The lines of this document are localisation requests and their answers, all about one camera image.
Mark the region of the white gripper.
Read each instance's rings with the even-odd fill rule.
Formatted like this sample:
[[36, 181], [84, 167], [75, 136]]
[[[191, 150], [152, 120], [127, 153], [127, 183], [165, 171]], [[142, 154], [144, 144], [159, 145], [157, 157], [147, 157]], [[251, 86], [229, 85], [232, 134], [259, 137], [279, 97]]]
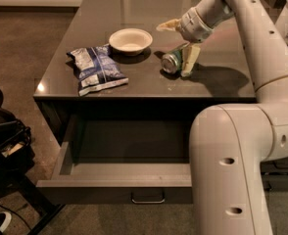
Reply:
[[181, 76], [187, 77], [191, 74], [195, 63], [201, 52], [199, 44], [204, 42], [212, 33], [213, 29], [207, 26], [199, 16], [195, 7], [190, 8], [180, 19], [172, 19], [160, 23], [157, 31], [179, 31], [184, 40], [191, 42], [182, 49]]

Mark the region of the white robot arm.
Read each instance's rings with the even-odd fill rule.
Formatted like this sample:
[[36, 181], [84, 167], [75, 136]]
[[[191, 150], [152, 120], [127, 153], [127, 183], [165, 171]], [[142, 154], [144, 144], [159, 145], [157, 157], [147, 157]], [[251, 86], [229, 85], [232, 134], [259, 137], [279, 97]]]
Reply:
[[288, 157], [288, 46], [260, 0], [201, 0], [159, 25], [194, 43], [234, 18], [256, 103], [201, 111], [189, 155], [197, 235], [272, 235], [260, 165]]

